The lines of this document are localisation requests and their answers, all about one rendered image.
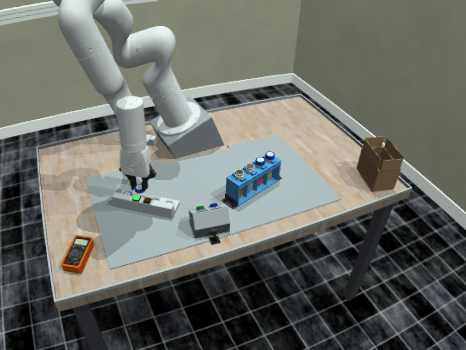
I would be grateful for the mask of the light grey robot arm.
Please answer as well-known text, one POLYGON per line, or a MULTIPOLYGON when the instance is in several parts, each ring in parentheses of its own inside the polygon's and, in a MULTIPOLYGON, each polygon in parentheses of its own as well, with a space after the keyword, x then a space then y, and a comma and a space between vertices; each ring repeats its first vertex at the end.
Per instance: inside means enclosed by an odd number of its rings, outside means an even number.
POLYGON ((198 122, 199 106, 187 103, 171 69, 176 40, 170 29, 157 26, 131 34, 133 17, 121 0, 52 1, 59 7, 59 27, 74 55, 117 114, 123 150, 135 152, 146 145, 155 146, 157 138, 146 134, 143 100, 132 96, 117 65, 133 68, 156 63, 143 74, 142 81, 161 115, 157 127, 162 134, 179 135, 198 122), (93 18, 108 32, 113 56, 93 18))

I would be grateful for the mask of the small open brown cardboard box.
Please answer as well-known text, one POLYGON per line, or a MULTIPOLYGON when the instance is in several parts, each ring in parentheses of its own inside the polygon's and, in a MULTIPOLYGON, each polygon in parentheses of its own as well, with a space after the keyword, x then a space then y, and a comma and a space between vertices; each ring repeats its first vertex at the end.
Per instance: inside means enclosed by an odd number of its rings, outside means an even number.
POLYGON ((372 192, 395 188, 404 158, 388 138, 382 147, 383 140, 366 137, 356 168, 372 192))

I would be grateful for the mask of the orange digital multimeter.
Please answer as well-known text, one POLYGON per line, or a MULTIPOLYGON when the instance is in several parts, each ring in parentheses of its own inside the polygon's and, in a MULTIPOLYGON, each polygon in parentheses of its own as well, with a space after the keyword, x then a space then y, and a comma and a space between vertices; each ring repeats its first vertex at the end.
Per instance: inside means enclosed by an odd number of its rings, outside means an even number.
POLYGON ((92 237, 76 235, 61 262, 63 270, 82 273, 93 247, 92 237))

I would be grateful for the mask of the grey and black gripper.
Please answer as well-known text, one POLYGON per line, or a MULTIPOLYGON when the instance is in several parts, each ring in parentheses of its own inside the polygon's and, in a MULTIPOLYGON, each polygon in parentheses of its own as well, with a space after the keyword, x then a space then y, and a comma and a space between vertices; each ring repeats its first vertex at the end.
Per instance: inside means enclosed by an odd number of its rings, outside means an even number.
POLYGON ((130 180, 132 190, 137 185, 136 177, 142 178, 142 191, 145 192, 148 188, 148 180, 156 176, 148 146, 137 152, 127 152, 120 148, 120 168, 119 171, 130 180))

